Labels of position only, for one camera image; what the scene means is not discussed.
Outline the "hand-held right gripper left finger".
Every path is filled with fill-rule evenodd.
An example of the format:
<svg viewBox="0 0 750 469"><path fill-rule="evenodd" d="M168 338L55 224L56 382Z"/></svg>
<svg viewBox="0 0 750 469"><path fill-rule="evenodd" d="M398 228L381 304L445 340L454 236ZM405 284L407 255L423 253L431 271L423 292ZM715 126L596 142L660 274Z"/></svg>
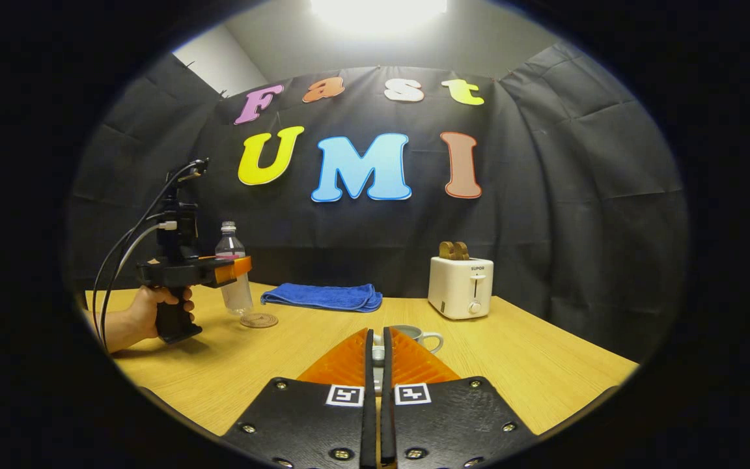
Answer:
<svg viewBox="0 0 750 469"><path fill-rule="evenodd" d="M224 442L276 468L375 468L372 345L363 328L297 379L269 380Z"/></svg>

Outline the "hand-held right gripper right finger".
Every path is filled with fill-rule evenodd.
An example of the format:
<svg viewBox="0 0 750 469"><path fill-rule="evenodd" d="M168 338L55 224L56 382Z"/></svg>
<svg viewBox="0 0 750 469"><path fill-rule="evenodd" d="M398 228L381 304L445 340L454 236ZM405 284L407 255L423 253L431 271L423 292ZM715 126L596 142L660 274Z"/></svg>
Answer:
<svg viewBox="0 0 750 469"><path fill-rule="evenodd" d="M459 377L396 328L383 329L381 460L393 468L488 468L538 442L482 376Z"/></svg>

